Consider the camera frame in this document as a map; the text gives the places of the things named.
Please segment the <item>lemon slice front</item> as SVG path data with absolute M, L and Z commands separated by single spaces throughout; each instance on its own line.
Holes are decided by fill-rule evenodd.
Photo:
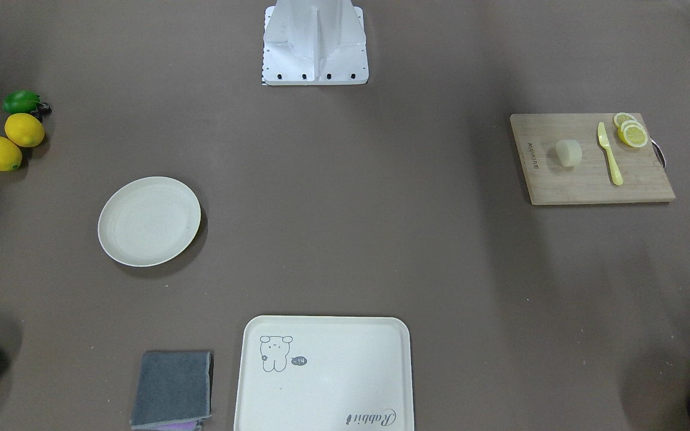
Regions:
M 650 136 L 644 126 L 635 120 L 624 121 L 617 133 L 624 144 L 633 148 L 642 148 L 650 142 Z

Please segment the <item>cream round plate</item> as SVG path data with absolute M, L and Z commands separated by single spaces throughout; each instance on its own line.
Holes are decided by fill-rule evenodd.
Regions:
M 98 217 L 98 241 L 113 261 L 136 268 L 169 262 L 193 242 L 202 207 L 179 180 L 154 175 L 110 196 Z

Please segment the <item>wooden cutting board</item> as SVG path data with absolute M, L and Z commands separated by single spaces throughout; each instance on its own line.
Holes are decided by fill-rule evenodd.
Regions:
M 521 169 L 534 205 L 643 204 L 671 202 L 674 191 L 650 144 L 634 148 L 617 135 L 613 114 L 512 114 Z M 622 185 L 612 181 L 606 152 L 598 144 L 603 122 L 621 170 Z M 575 166 L 563 166 L 556 143 L 573 139 L 582 149 Z

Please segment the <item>lemon slice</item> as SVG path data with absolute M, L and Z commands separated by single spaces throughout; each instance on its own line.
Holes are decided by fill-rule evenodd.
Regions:
M 617 133 L 624 144 L 633 148 L 642 148 L 650 142 L 650 136 L 644 126 L 635 120 L 624 121 Z
M 624 127 L 624 124 L 629 122 L 629 121 L 638 123 L 638 119 L 634 115 L 626 113 L 626 112 L 617 113 L 613 117 L 614 125 L 618 129 L 622 129 Z

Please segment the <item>dark purple toy fruit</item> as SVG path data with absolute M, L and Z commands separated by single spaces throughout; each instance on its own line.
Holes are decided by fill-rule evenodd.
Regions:
M 40 122 L 43 121 L 43 117 L 52 114 L 52 107 L 46 102 L 38 102 L 35 109 L 31 110 L 30 115 L 37 118 Z

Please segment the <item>yellow plastic knife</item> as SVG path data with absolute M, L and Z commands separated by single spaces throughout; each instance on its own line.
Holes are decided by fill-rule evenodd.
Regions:
M 597 125 L 597 141 L 599 146 L 603 149 L 606 157 L 606 164 L 608 167 L 608 172 L 610 174 L 610 179 L 613 185 L 621 186 L 624 183 L 624 178 L 622 177 L 621 170 L 619 169 L 613 150 L 610 144 L 610 140 L 606 133 L 605 123 L 599 122 Z

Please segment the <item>cream rabbit tray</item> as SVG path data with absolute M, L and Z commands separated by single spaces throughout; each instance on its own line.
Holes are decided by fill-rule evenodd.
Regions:
M 408 327 L 395 317 L 253 318 L 234 429 L 413 430 Z

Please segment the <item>green toy lime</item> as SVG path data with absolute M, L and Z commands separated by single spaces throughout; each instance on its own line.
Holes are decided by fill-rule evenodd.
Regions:
M 38 111 L 40 95 L 30 90 L 17 90 L 9 93 L 2 101 L 2 109 L 9 114 L 30 114 Z

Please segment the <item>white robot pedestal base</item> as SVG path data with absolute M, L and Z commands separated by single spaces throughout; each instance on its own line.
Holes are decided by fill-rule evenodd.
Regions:
M 277 1 L 264 17 L 262 84 L 368 82 L 364 11 L 351 1 Z

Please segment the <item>grey folded cloth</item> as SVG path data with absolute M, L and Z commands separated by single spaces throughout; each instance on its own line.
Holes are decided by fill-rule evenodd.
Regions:
M 140 361 L 132 430 L 200 430 L 211 415 L 208 350 L 148 350 Z

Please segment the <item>lemon slice back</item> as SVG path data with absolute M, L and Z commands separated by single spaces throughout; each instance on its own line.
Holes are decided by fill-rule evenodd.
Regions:
M 626 112 L 617 113 L 613 117 L 614 125 L 618 129 L 622 129 L 624 127 L 624 124 L 629 122 L 629 121 L 638 123 L 638 119 L 634 115 L 626 113 Z

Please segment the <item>yellow toy lemon upper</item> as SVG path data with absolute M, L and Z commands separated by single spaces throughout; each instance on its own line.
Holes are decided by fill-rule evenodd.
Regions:
M 42 123 L 30 114 L 12 114 L 5 121 L 4 131 L 8 139 L 19 147 L 40 145 L 46 137 Z

